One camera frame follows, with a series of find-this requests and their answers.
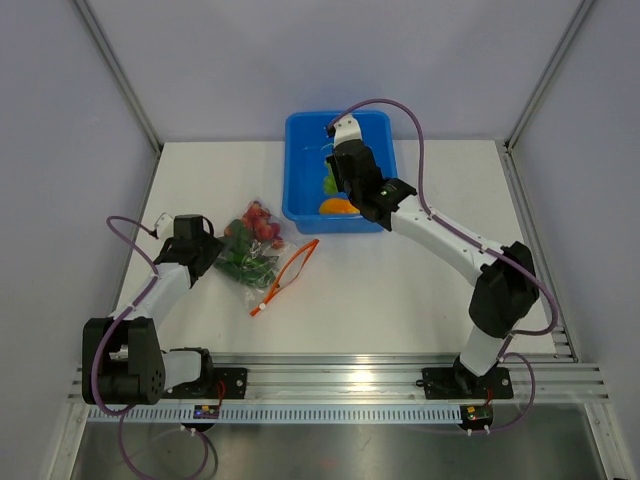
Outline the green fake cucumber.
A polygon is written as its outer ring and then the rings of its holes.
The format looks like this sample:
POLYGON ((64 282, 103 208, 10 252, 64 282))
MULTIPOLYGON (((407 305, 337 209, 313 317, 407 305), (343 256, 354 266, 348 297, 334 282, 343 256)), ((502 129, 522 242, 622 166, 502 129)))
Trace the green fake cucumber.
POLYGON ((277 258, 267 256, 261 247, 248 252, 238 252, 225 244, 214 262, 214 267, 232 280, 255 289, 271 286, 275 279, 277 258))

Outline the red yellow fake grapes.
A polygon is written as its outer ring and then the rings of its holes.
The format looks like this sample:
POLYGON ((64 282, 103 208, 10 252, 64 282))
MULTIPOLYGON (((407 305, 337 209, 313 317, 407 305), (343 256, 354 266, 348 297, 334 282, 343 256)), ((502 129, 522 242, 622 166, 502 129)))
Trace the red yellow fake grapes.
POLYGON ((222 239, 238 252, 259 247, 279 250, 285 246, 279 220, 258 200, 250 202, 245 212, 226 226, 222 239))

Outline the right aluminium frame post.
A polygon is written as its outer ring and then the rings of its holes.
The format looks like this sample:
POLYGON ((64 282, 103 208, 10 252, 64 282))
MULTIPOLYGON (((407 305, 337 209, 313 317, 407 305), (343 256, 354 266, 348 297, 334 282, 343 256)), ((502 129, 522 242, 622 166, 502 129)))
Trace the right aluminium frame post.
POLYGON ((551 88, 554 78, 581 33, 582 28, 598 4, 599 1, 597 0, 581 0, 578 3, 576 10, 555 44, 531 94, 527 98, 523 110, 517 117, 516 123, 504 141, 505 149, 509 154, 514 152, 524 131, 542 104, 547 91, 551 88))

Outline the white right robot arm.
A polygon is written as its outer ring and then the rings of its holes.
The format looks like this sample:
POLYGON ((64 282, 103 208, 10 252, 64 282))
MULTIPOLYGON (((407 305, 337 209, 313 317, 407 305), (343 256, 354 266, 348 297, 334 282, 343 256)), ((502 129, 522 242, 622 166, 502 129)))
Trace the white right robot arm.
POLYGON ((338 190, 366 220, 422 245, 473 287, 473 329, 453 380, 463 395, 478 395, 489 384, 505 339, 539 298, 531 250, 519 241, 488 241, 438 214, 414 187, 384 176, 361 140, 335 143, 327 162, 338 190))

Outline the yellow fake bell pepper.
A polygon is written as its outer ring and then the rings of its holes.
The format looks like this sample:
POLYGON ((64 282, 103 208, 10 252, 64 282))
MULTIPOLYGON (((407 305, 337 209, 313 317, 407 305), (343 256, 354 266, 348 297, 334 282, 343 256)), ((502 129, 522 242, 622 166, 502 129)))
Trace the yellow fake bell pepper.
POLYGON ((358 215, 356 208, 348 199, 334 197, 328 198, 321 203, 318 212, 321 215, 358 215))

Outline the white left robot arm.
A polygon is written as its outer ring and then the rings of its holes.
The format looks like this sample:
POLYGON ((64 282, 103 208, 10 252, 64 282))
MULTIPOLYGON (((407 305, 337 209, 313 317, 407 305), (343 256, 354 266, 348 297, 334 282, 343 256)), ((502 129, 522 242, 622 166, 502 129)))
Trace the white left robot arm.
POLYGON ((154 239, 159 228, 148 228, 123 216, 106 219, 109 229, 127 242, 150 267, 135 295, 107 317, 89 319, 82 332, 82 398, 109 416, 126 414, 137 405, 154 405, 163 394, 186 390, 195 398, 216 386, 208 349, 183 347, 163 351, 157 327, 175 304, 213 266, 224 249, 214 226, 198 214, 172 219, 172 234, 156 258, 123 235, 114 223, 137 226, 154 239))

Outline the blue plastic bin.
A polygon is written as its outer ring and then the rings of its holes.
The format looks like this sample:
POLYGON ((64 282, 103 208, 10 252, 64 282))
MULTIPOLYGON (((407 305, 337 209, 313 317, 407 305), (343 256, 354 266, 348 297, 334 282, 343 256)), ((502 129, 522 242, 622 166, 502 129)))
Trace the blue plastic bin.
MULTIPOLYGON (((298 112, 285 123, 285 165, 282 212, 306 235, 378 233, 383 228, 359 215, 329 215, 319 212, 329 198, 324 191, 328 175, 325 164, 332 140, 326 126, 338 115, 336 110, 298 112)), ((359 110, 354 114, 364 142, 371 148, 378 167, 386 177, 397 175, 391 122, 379 110, 359 110)))

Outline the left aluminium frame post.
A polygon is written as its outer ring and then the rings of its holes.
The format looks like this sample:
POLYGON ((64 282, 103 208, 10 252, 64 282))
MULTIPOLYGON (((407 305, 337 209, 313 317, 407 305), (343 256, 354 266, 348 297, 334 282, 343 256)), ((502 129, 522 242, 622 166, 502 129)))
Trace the left aluminium frame post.
POLYGON ((113 49, 101 22, 95 13, 91 2, 87 0, 72 0, 71 5, 77 11, 81 22, 87 29, 99 56, 105 63, 116 87, 122 95, 127 107, 136 123, 144 134, 154 154, 159 157, 162 153, 163 142, 160 140, 155 127, 149 119, 138 95, 132 87, 115 50, 113 49))

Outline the clear zip top bag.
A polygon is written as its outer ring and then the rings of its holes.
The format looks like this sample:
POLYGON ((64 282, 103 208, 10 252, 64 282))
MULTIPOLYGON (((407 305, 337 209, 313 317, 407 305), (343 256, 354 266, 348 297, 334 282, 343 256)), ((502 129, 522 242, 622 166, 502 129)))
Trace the clear zip top bag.
POLYGON ((226 225, 214 268, 237 291, 251 316, 297 280, 319 240, 293 233, 259 198, 226 225))

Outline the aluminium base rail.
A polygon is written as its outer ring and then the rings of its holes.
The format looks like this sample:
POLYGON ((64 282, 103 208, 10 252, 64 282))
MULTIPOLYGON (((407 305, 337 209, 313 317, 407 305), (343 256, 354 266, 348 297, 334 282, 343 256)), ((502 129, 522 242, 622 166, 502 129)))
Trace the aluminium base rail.
MULTIPOLYGON (((571 358, 528 355, 537 404, 608 403, 600 368, 571 358)), ((240 355, 215 354, 218 367, 248 372, 248 403, 409 404, 423 403, 416 385, 427 367, 446 367, 443 355, 240 355)))

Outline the aluminium frame post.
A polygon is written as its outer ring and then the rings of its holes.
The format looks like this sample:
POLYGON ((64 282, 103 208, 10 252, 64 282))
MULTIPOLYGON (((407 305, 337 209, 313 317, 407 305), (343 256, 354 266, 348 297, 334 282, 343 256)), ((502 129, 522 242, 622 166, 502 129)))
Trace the aluminium frame post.
POLYGON ((542 104, 547 91, 551 88, 554 78, 581 33, 582 28, 598 4, 599 1, 597 0, 581 0, 578 3, 576 10, 555 44, 531 94, 527 98, 523 110, 517 117, 516 123, 504 141, 505 149, 509 154, 514 152, 524 131, 542 104))
POLYGON ((154 154, 159 157, 162 153, 163 142, 160 140, 155 127, 149 119, 138 95, 132 87, 115 50, 113 49, 101 22, 95 13, 91 2, 87 0, 72 0, 71 5, 77 11, 81 22, 87 29, 99 56, 105 63, 116 87, 122 95, 127 107, 136 123, 144 134, 154 154))

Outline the green fake grape bunch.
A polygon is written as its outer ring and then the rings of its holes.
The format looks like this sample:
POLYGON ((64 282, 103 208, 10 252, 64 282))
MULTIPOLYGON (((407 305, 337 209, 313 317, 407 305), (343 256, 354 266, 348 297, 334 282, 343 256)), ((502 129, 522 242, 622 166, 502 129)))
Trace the green fake grape bunch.
POLYGON ((336 181, 332 175, 327 175, 323 180, 323 191, 327 196, 337 195, 339 193, 336 181))

